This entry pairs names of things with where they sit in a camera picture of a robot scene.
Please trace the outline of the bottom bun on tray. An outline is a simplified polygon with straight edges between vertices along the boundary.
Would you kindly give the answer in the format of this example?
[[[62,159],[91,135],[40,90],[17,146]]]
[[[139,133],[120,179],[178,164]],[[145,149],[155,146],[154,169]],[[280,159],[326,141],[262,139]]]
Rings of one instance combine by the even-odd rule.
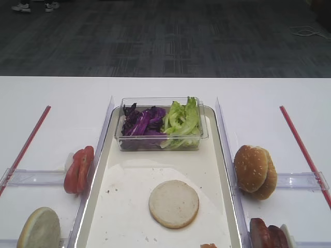
[[[148,199],[152,217],[170,229],[189,225],[197,216],[199,206],[197,192],[180,180],[169,180],[157,185]]]

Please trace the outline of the rear sesame bun top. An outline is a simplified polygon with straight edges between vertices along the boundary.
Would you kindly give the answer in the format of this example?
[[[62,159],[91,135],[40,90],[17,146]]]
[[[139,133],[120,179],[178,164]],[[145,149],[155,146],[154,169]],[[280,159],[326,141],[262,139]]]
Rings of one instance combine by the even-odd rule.
[[[252,193],[252,196],[258,200],[266,200],[272,195],[276,188],[278,179],[277,172],[269,152],[264,148],[263,150],[267,156],[268,171],[264,183],[257,191]]]

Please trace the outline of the sauce crumb on tray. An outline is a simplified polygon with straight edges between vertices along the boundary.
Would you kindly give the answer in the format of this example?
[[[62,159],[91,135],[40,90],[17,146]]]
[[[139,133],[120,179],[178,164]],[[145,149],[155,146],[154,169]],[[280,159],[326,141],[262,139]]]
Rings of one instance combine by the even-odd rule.
[[[205,243],[205,244],[201,244],[200,248],[217,248],[217,247],[214,243]]]

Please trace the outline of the long acrylic divider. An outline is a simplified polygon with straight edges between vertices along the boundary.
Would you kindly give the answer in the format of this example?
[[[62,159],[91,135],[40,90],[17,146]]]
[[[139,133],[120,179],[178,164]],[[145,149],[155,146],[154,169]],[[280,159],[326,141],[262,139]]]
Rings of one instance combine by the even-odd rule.
[[[216,116],[219,129],[219,136],[222,144],[222,152],[224,157],[225,169],[227,172],[228,185],[231,194],[232,208],[234,211],[237,234],[239,237],[240,247],[252,247],[250,240],[250,233],[246,223],[244,209],[242,205],[241,192],[237,186],[237,179],[235,168],[232,161],[231,149],[229,146],[229,140],[227,135],[227,129],[224,122],[222,107],[219,102],[219,98],[216,98]]]
[[[61,240],[59,247],[77,247],[79,232],[82,226],[83,219],[85,217],[86,207],[88,204],[88,200],[90,198],[91,190],[94,183],[95,173],[98,168],[104,142],[106,140],[113,109],[114,109],[114,99],[113,96],[111,96],[106,112],[106,117],[104,119],[104,123],[100,132],[99,141],[95,149],[94,159],[87,174],[87,188],[84,190],[84,192],[81,195],[81,200],[77,210],[76,218],[73,223],[73,228],[69,232],[68,238]]]

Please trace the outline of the upright bun half left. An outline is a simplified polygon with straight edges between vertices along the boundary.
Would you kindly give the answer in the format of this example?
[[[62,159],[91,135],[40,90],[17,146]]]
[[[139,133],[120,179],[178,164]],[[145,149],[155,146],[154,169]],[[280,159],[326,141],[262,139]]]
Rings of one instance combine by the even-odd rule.
[[[60,245],[59,217],[49,207],[36,209],[26,220],[17,242],[19,247],[57,248]]]

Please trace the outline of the upper left acrylic holder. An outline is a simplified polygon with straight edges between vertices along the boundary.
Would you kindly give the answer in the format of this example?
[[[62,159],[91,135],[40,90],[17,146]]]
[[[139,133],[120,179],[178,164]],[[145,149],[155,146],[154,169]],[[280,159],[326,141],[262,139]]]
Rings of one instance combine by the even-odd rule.
[[[41,187],[63,186],[65,179],[64,170],[26,170],[6,169],[1,178],[1,186],[9,187]]]

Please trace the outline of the sesame bun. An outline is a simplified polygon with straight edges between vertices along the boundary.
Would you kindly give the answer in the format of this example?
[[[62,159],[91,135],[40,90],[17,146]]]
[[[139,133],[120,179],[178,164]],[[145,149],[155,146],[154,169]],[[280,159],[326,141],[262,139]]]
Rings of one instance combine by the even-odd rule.
[[[268,171],[264,183],[257,191],[252,193],[252,196],[258,200],[266,200],[272,195],[276,188],[278,179],[277,172],[269,152],[264,148],[263,150],[267,156]]]
[[[234,167],[239,188],[253,193],[262,186],[267,176],[266,151],[258,146],[243,145],[235,154]]]

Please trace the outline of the tomato slice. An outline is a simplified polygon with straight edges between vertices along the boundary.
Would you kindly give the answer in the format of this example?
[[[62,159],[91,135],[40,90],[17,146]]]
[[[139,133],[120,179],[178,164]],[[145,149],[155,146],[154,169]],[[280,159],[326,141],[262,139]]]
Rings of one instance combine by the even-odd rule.
[[[86,146],[77,152],[76,159],[79,164],[77,192],[82,193],[87,185],[87,175],[94,159],[94,148]]]
[[[76,194],[78,192],[78,178],[81,166],[81,159],[83,158],[84,150],[80,149],[73,155],[73,162],[66,173],[64,180],[64,190],[68,194]]]

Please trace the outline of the right white sneaker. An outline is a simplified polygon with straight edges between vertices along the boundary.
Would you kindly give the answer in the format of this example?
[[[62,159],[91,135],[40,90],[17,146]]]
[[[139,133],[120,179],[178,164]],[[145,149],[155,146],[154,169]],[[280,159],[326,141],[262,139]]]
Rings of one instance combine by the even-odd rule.
[[[51,3],[45,3],[45,11],[46,12],[52,12],[55,9],[59,8],[58,2],[51,2]]]

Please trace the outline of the red tape strip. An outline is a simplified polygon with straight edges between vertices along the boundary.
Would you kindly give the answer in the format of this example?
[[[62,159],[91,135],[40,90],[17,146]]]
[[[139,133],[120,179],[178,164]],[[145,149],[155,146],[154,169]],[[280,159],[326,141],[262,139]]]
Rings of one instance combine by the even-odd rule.
[[[9,179],[12,177],[13,173],[17,169],[19,163],[21,162],[23,156],[25,155],[26,151],[28,150],[32,140],[34,139],[36,133],[38,132],[39,128],[41,127],[42,123],[44,122],[45,118],[47,117],[49,111],[51,109],[51,106],[46,106],[44,109],[42,115],[40,116],[39,120],[37,121],[35,127],[33,128],[32,132],[30,133],[28,139],[24,143],[22,149],[20,150],[18,156],[16,157],[15,161],[13,162],[12,166],[6,170],[4,173],[2,179],[1,179],[1,192],[0,196],[2,195],[3,191],[5,190],[7,183],[9,182]]]
[[[287,122],[287,124],[288,124],[288,126],[289,126],[289,128],[290,128],[290,130],[291,130],[291,132],[292,132],[292,134],[293,134],[293,136],[294,136],[301,152],[302,152],[302,154],[303,154],[303,156],[305,157],[306,162],[308,163],[311,171],[314,173],[314,175],[317,179],[317,182],[318,182],[318,184],[321,188],[321,191],[323,193],[323,196],[324,196],[326,202],[328,203],[328,206],[330,207],[330,193],[329,193],[329,191],[326,187],[326,182],[324,182],[324,180],[322,179],[321,173],[318,172],[318,170],[317,170],[317,168],[316,168],[316,166],[315,166],[308,150],[306,149],[306,146],[304,145],[304,143],[303,143],[303,141],[302,141],[295,125],[293,124],[290,116],[288,115],[285,107],[280,106],[279,108],[280,108],[280,110],[281,110],[281,112],[282,112],[282,114],[283,114],[283,116],[284,116],[284,118],[285,118],[285,120],[286,120],[286,122]]]

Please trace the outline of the upper right acrylic holder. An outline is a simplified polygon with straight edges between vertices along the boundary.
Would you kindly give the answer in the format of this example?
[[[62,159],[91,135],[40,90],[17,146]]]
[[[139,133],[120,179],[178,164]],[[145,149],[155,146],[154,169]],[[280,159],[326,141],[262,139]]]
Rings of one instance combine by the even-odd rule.
[[[279,173],[276,189],[328,191],[329,185],[321,172]]]

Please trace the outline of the acrylic holder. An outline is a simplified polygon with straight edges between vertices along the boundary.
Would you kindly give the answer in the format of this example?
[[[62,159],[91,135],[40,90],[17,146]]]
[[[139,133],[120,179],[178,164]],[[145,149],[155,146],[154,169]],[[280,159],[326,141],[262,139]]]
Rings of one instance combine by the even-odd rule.
[[[279,173],[276,189],[328,191],[329,185],[321,172]]]
[[[317,241],[296,241],[294,236],[291,236],[293,247],[297,248],[331,248],[330,242],[317,242]]]
[[[6,169],[1,178],[1,186],[9,187],[41,187],[63,186],[65,179],[64,170],[26,170]]]

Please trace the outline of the clear plastic salad container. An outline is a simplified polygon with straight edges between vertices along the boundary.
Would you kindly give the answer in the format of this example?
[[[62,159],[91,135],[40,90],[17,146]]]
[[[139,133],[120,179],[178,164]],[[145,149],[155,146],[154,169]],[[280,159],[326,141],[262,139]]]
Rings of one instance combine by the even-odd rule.
[[[114,134],[122,151],[198,150],[209,137],[197,97],[123,98]]]

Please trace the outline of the front sesame bun top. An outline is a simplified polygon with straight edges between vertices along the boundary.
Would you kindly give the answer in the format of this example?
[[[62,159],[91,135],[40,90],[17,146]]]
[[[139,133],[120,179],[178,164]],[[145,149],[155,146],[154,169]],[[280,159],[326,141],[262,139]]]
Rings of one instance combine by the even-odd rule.
[[[266,151],[258,146],[243,145],[235,154],[234,167],[239,188],[253,193],[262,186],[267,176]]]

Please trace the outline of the left long acrylic divider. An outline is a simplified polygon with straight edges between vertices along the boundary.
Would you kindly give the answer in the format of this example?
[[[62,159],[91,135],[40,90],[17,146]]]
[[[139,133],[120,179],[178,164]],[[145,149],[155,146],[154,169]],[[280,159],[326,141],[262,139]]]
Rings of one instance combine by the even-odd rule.
[[[91,190],[94,183],[95,173],[98,168],[104,142],[106,140],[113,109],[114,109],[114,99],[113,96],[111,96],[106,112],[106,117],[104,119],[104,123],[100,132],[99,141],[95,149],[94,159],[87,174],[87,188],[84,190],[84,192],[81,195],[81,200],[77,210],[76,218],[73,223],[73,228],[69,232],[68,238],[61,240],[59,247],[77,247],[79,232],[82,226],[83,219],[85,217],[86,207],[88,204],[88,200],[90,198]]]

